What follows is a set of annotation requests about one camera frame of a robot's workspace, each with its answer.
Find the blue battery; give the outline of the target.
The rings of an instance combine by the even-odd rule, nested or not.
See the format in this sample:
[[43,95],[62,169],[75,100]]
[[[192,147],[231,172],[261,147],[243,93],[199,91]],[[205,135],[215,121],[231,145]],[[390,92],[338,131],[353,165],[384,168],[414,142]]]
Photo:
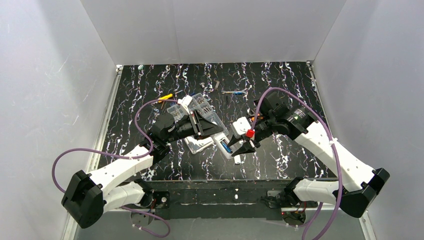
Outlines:
[[221,142],[221,145],[223,146],[223,148],[228,152],[228,153],[230,153],[231,152],[231,149],[227,146],[227,144],[226,144],[226,142],[225,141],[222,141]]

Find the white battery cover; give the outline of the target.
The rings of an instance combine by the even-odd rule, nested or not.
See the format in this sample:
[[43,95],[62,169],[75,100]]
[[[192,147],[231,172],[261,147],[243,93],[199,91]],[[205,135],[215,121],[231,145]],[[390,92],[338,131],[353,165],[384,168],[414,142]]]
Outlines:
[[239,155],[235,156],[235,157],[233,158],[233,160],[234,160],[234,164],[235,164],[235,165],[239,165],[239,164],[241,164],[241,157],[240,157]]

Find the white remote control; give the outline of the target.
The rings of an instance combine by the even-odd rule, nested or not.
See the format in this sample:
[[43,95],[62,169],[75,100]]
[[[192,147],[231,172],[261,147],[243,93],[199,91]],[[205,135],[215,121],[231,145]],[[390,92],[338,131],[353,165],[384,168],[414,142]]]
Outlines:
[[226,159],[233,158],[233,149],[229,146],[229,139],[224,132],[213,134],[211,138]]

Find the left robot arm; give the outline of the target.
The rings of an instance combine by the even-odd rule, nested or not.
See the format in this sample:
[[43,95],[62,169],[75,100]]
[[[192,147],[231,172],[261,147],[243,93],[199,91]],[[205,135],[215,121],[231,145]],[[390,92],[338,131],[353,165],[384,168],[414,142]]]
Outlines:
[[125,181],[161,161],[170,151],[169,143],[187,137],[207,139],[223,132],[222,126],[203,117],[198,110],[186,113],[178,121],[172,114],[163,113],[147,132],[147,138],[126,156],[89,173],[76,172],[61,204],[82,229],[88,228],[103,213],[128,204],[139,204],[151,193],[151,189],[140,181]]

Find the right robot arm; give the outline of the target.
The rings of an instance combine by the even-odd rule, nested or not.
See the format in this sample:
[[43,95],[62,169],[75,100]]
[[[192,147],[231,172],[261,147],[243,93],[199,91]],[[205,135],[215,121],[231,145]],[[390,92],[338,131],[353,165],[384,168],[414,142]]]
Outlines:
[[276,92],[255,103],[258,113],[240,117],[231,124],[233,135],[225,148],[242,141],[241,147],[231,152],[233,157],[254,153],[261,141],[280,134],[310,151],[334,174],[341,175],[335,181],[296,177],[282,192],[266,197],[269,206],[295,206],[312,201],[338,205],[349,216],[360,218],[390,178],[388,171],[372,168],[336,139],[329,138],[325,125],[305,106],[289,108]]

